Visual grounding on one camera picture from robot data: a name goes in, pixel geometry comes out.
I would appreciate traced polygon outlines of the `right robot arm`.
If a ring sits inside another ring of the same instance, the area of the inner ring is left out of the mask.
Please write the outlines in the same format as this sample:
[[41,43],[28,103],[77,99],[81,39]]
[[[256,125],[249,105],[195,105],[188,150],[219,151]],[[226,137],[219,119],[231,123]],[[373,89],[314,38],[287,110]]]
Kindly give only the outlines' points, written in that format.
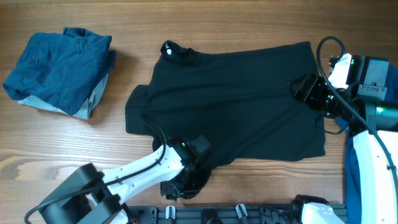
[[349,223],[397,223],[397,72],[383,58],[345,54],[328,78],[305,74],[292,97],[346,122],[346,211]]

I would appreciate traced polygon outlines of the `black t-shirt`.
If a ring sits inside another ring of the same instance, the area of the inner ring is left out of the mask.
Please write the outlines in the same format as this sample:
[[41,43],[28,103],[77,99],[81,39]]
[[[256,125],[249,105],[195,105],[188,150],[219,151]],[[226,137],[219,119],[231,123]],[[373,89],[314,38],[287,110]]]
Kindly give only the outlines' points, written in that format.
[[210,142],[205,166],[237,158],[299,161],[325,155],[321,116],[295,100],[288,84],[317,71],[309,42],[206,54],[170,40],[147,85],[132,91],[126,131],[148,135],[150,118],[165,135]]

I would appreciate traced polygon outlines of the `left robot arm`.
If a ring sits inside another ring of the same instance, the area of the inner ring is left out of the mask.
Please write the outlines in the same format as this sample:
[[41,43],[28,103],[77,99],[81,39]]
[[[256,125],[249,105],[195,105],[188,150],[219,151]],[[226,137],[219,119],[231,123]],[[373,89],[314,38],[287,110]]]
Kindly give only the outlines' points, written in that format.
[[142,159],[98,171],[89,163],[63,181],[38,209],[46,223],[128,223],[124,204],[155,184],[169,200],[191,199],[205,185],[210,155],[204,136],[171,139]]

